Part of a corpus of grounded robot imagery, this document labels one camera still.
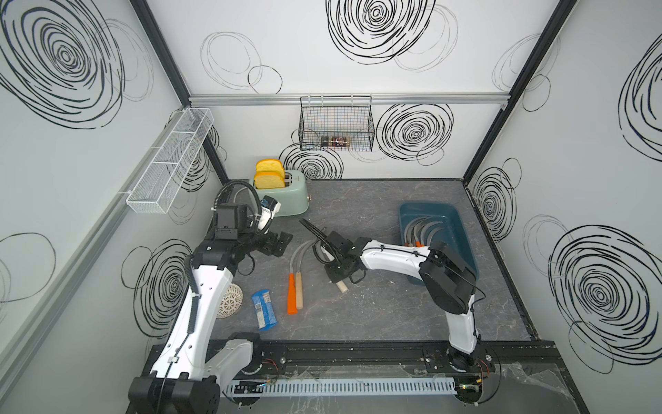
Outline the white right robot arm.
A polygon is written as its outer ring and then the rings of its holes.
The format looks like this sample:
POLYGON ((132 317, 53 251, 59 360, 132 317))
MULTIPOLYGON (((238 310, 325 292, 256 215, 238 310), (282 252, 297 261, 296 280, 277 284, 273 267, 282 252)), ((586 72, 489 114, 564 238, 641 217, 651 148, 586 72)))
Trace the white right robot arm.
POLYGON ((422 281, 434 303, 446 314, 452 349, 466 356, 474 353, 479 342, 473 312, 477 274, 446 243, 405 247, 368 238, 350 241, 335 231, 322 235, 320 243, 330 258, 324 264, 325 271, 334 283, 369 270, 422 281))

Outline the wooden handle sickle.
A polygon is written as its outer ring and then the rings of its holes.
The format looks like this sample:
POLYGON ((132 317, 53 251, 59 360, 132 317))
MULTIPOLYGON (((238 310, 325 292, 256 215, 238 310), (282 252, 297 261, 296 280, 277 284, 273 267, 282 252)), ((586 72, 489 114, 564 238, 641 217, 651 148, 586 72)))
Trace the wooden handle sickle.
POLYGON ((443 230, 444 230, 444 228, 442 226, 437 226, 437 227, 434 227, 433 229, 431 229, 431 231, 429 232, 429 234, 427 236, 427 239, 426 239, 426 242, 427 242, 426 245, 430 247, 432 245, 433 241, 434 241, 434 238, 439 233, 441 233, 443 230))
POLYGON ((315 244, 315 241, 305 241, 302 243, 294 252, 293 257, 291 258, 291 271, 294 274, 295 279, 295 306, 296 310, 303 309, 303 279, 301 266, 303 264, 303 257, 305 256, 306 251, 315 244))
MULTIPOLYGON (((332 262, 334 256, 331 255, 323 246, 320 246, 323 256, 325 257, 326 262, 332 262)), ((347 285, 341 280, 335 283, 341 293, 346 293, 348 291, 347 285)))

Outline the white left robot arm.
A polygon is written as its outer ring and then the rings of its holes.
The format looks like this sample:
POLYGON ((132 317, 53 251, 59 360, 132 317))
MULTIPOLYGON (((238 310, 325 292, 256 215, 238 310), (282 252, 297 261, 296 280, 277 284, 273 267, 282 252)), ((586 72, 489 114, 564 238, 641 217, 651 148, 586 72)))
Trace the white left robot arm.
POLYGON ((165 346, 148 374, 133 379, 129 406, 137 413, 215 413, 222 389, 253 360, 253 341, 231 339, 208 357, 222 299, 239 264, 254 251, 281 257, 293 236, 270 232, 281 204, 266 196, 253 218, 248 205, 219 204, 203 241, 184 261, 189 283, 165 346))

